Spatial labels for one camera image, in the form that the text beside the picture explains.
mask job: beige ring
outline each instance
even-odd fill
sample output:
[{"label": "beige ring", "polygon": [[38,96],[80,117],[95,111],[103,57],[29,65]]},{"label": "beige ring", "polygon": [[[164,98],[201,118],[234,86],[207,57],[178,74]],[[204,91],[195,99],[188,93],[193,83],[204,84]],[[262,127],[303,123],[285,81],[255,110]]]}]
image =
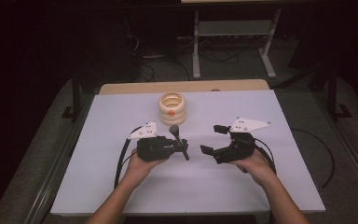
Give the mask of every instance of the beige ring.
[{"label": "beige ring", "polygon": [[158,109],[164,124],[181,124],[186,119],[186,99],[178,92],[167,92],[159,97]]}]

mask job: metal leg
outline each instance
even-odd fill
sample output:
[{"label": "metal leg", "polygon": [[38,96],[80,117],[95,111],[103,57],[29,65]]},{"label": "metal leg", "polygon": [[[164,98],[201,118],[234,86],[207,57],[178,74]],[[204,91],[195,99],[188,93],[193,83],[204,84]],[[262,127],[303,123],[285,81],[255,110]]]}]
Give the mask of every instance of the metal leg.
[{"label": "metal leg", "polygon": [[200,79],[199,58],[199,12],[196,11],[194,19],[194,51],[193,51],[193,78]]},{"label": "metal leg", "polygon": [[274,37],[275,29],[278,24],[278,19],[281,14],[281,9],[278,8],[275,10],[274,18],[271,21],[271,25],[268,28],[268,39],[264,48],[259,49],[261,60],[263,61],[264,66],[266,67],[267,74],[269,78],[275,78],[276,74],[272,68],[271,62],[269,61],[269,46],[271,45],[272,38]]}]

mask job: dark background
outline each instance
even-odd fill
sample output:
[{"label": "dark background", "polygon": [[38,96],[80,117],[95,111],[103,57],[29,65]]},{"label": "dark background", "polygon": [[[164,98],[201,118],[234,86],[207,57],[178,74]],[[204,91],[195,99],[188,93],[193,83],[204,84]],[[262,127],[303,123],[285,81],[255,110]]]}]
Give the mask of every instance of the dark background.
[{"label": "dark background", "polygon": [[[122,14],[69,15],[58,12],[61,7],[60,1],[0,1],[0,198],[54,97],[73,74],[80,74],[86,91],[106,82],[133,81],[138,72],[125,37],[129,27],[169,53],[174,53],[175,38],[192,30],[192,12],[136,13],[141,22],[123,26]],[[156,21],[164,21],[169,30],[163,34]],[[358,94],[358,1],[286,7],[275,37],[292,35],[301,40],[293,67],[305,69],[333,52],[339,75]]]}]

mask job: person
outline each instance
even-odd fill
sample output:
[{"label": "person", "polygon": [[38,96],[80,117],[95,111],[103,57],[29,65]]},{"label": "person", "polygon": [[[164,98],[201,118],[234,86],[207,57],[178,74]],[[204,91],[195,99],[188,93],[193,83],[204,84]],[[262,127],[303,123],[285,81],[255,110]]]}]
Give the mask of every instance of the person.
[{"label": "person", "polygon": [[[154,167],[166,161],[145,162],[138,157],[136,149],[132,153],[134,154],[130,158],[123,178],[105,202],[87,220],[87,224],[118,223],[131,193],[146,179]],[[242,171],[246,170],[255,183],[265,191],[277,223],[309,223],[258,150],[255,150],[251,157],[232,161],[230,164],[237,165]]]}]

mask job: white table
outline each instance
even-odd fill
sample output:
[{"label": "white table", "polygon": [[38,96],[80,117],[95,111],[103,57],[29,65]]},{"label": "white table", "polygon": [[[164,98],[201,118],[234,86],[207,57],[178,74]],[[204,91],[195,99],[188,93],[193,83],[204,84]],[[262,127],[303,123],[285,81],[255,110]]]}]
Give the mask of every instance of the white table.
[{"label": "white table", "polygon": [[[89,215],[110,194],[117,161],[126,137],[148,121],[157,122],[158,134],[173,136],[158,118],[159,93],[98,95],[78,139],[51,213]],[[136,215],[252,214],[266,212],[269,203],[249,175],[229,164],[216,164],[201,153],[200,145],[226,147],[229,135],[213,132],[215,124],[231,125],[237,116],[271,121],[252,132],[265,142],[275,158],[278,176],[304,212],[324,211],[324,204],[298,151],[274,91],[182,92],[187,118],[180,126],[188,140],[182,153],[156,167],[131,195],[124,210]],[[127,156],[136,147],[132,140]]]}]

